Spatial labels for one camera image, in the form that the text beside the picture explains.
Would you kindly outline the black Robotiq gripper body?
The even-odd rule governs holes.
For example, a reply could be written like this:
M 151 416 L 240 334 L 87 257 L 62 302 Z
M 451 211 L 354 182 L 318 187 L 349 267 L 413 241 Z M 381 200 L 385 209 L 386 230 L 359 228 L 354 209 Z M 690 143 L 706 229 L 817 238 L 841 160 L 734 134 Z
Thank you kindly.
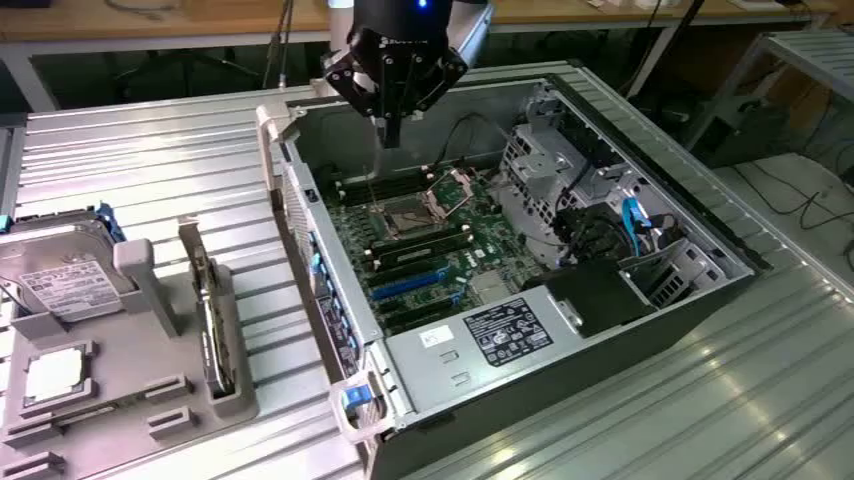
M 411 56 L 435 63 L 449 50 L 451 1 L 355 1 L 351 53 L 365 68 Z

